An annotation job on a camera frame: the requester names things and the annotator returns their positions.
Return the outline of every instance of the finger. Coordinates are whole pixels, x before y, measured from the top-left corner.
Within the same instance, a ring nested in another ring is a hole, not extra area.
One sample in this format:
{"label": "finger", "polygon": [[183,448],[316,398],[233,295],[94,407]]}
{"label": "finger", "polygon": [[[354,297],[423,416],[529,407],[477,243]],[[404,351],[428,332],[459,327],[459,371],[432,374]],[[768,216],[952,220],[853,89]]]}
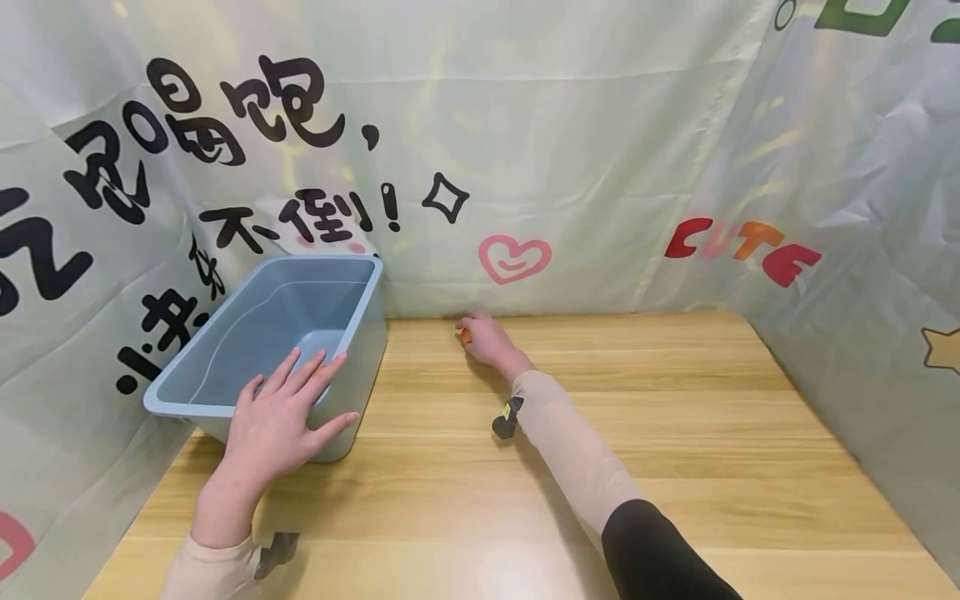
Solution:
{"label": "finger", "polygon": [[251,379],[247,385],[240,390],[240,396],[237,397],[237,408],[244,408],[253,404],[253,395],[256,393],[257,386],[263,382],[263,375],[258,375]]}
{"label": "finger", "polygon": [[283,359],[283,362],[277,366],[274,374],[270,375],[267,383],[263,384],[263,389],[260,391],[260,394],[273,394],[283,387],[287,377],[290,376],[290,371],[292,371],[294,365],[297,364],[298,358],[300,358],[300,349],[294,348],[287,354],[287,357]]}
{"label": "finger", "polygon": [[330,364],[326,367],[314,371],[310,375],[310,378],[303,384],[302,389],[297,392],[297,400],[302,402],[304,408],[309,409],[310,406],[317,401],[317,398],[320,397],[320,394],[330,385],[330,381],[333,380],[337,371],[344,366],[346,361],[347,355],[341,354],[331,360]]}
{"label": "finger", "polygon": [[324,423],[320,429],[307,433],[307,443],[312,454],[323,450],[334,438],[360,419],[360,413],[346,413]]}
{"label": "finger", "polygon": [[313,355],[313,358],[303,363],[303,366],[290,375],[287,378],[287,382],[283,384],[283,392],[290,396],[298,394],[300,388],[313,376],[315,372],[320,368],[320,365],[324,363],[326,358],[326,350],[320,350]]}

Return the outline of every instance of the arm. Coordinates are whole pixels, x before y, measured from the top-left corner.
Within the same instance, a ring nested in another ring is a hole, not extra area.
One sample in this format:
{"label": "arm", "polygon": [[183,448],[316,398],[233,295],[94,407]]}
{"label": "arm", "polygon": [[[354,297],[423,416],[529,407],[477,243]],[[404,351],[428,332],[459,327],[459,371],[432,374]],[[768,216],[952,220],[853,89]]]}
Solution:
{"label": "arm", "polygon": [[520,428],[604,556],[623,600],[740,598],[646,500],[560,384],[537,371],[496,321],[474,315],[458,327],[470,332],[467,351],[513,382],[514,395],[523,398]]}
{"label": "arm", "polygon": [[270,485],[300,467],[355,422],[349,413],[310,430],[306,420],[343,365],[323,367],[324,353],[291,374],[294,351],[266,382],[258,375],[237,398],[224,459],[197,501],[193,528],[174,558],[161,600],[261,600],[253,513]]}

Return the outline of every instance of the forearm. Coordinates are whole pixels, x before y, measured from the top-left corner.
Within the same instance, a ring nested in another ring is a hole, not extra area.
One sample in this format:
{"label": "forearm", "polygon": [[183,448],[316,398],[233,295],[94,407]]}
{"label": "forearm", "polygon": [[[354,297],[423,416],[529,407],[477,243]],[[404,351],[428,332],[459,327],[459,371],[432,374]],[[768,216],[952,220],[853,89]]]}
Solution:
{"label": "forearm", "polygon": [[264,490],[251,486],[238,469],[221,464],[197,501],[190,535],[207,548],[231,548],[250,536],[253,513]]}
{"label": "forearm", "polygon": [[260,548],[251,540],[262,492],[218,468],[197,502],[193,529],[167,575],[161,600],[260,600]]}
{"label": "forearm", "polygon": [[577,413],[551,376],[536,371],[525,356],[498,366],[523,398],[517,420],[540,452],[567,502],[601,552],[600,537],[610,515],[643,493],[610,447]]}
{"label": "forearm", "polygon": [[605,557],[620,597],[738,599],[673,523],[646,501],[560,384],[525,356],[511,363],[501,373],[514,377],[514,395],[523,398],[520,427]]}

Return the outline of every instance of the black sleeve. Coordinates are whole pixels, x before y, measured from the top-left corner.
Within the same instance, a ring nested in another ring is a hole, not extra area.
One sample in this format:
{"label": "black sleeve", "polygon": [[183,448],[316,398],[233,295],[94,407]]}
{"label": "black sleeve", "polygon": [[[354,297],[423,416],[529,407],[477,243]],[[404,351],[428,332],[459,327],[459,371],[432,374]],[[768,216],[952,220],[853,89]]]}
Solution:
{"label": "black sleeve", "polygon": [[741,600],[646,500],[618,506],[601,543],[621,600]]}

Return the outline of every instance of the fabric backdrop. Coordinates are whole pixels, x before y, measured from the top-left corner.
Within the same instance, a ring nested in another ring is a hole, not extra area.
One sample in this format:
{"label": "fabric backdrop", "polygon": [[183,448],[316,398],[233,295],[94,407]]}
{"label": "fabric backdrop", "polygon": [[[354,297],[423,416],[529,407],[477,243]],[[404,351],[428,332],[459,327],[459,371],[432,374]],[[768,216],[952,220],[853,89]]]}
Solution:
{"label": "fabric backdrop", "polygon": [[0,0],[0,33],[3,600],[84,593],[188,435],[149,381],[311,252],[379,255],[402,317],[746,315],[960,582],[960,6]]}

